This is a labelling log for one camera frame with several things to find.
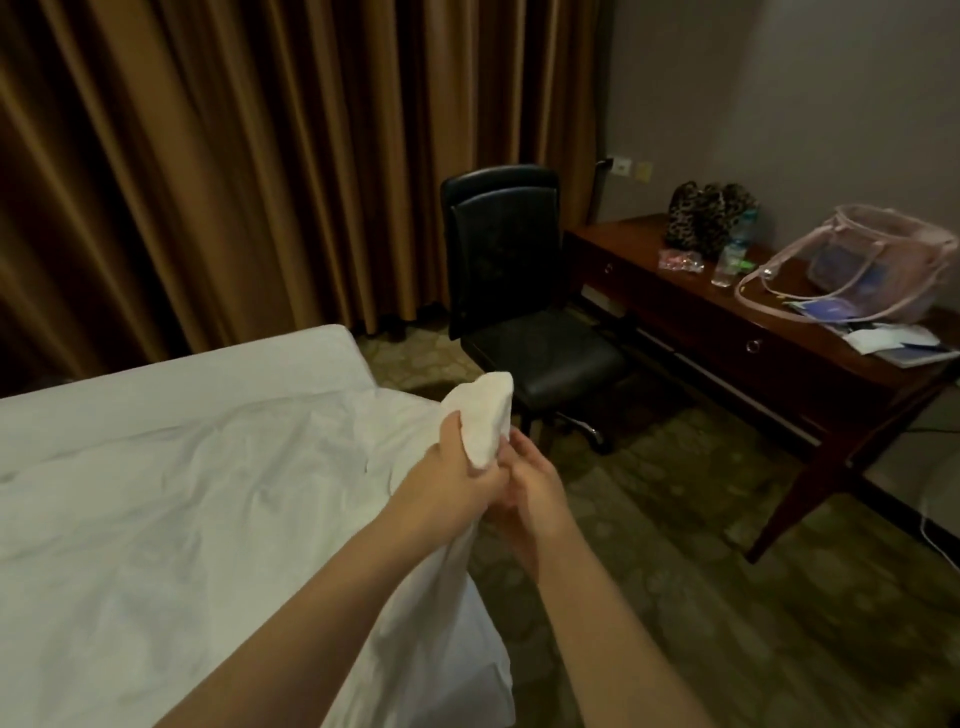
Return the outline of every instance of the water bottle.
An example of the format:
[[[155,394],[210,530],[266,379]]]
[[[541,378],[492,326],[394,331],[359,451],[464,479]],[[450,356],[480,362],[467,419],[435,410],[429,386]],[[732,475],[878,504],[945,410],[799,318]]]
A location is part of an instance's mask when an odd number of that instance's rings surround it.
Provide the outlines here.
[[[755,209],[748,209],[740,215],[733,226],[733,230],[730,231],[730,242],[720,253],[717,267],[713,270],[713,278],[710,279],[713,285],[726,288],[732,285],[736,277],[740,275],[740,263],[743,262],[747,249],[753,240],[755,225]]]

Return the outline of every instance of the green carpet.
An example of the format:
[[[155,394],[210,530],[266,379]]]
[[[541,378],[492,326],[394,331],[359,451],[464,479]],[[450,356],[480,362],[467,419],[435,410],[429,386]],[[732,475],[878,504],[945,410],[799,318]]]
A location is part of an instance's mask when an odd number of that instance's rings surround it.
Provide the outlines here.
[[[361,337],[384,387],[441,399],[480,371],[442,328]],[[850,497],[751,566],[741,556],[799,464],[653,370],[591,404],[595,455],[544,428],[578,523],[719,726],[944,728],[960,711],[960,576]],[[510,652],[517,725],[580,725],[536,590],[492,533],[470,573]],[[642,725],[642,716],[637,717]]]

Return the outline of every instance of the curtain fold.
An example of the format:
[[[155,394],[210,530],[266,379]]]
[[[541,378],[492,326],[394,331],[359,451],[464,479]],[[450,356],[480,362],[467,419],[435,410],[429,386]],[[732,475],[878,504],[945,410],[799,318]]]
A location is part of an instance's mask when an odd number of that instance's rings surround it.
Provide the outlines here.
[[[583,221],[596,10],[12,2],[0,353],[92,376],[447,303],[442,180],[545,164]]]

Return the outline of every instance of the hand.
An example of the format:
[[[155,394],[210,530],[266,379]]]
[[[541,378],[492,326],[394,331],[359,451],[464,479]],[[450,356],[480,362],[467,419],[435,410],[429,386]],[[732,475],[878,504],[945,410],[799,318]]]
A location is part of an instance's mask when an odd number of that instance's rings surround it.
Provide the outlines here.
[[[500,465],[510,469],[504,495],[487,511],[490,522],[534,581],[541,560],[559,540],[579,533],[566,502],[564,484],[553,463],[518,429],[500,443]]]
[[[467,530],[510,481],[510,471],[496,463],[480,473],[470,465],[460,429],[460,412],[451,412],[440,442],[410,469],[382,512],[396,519],[420,558]]]

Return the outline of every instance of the pink bag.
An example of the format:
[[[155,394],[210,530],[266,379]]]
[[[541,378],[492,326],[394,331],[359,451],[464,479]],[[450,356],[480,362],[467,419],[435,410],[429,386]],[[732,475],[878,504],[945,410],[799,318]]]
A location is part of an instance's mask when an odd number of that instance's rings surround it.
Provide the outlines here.
[[[801,251],[821,246],[806,271],[807,278],[828,293],[794,296],[771,283],[782,263]],[[746,306],[791,321],[816,323],[797,313],[751,301],[743,288],[760,278],[771,293],[792,301],[842,298],[859,312],[845,323],[889,318],[906,324],[923,318],[935,289],[946,279],[957,251],[952,232],[893,209],[841,205],[824,225],[778,251],[735,287]]]

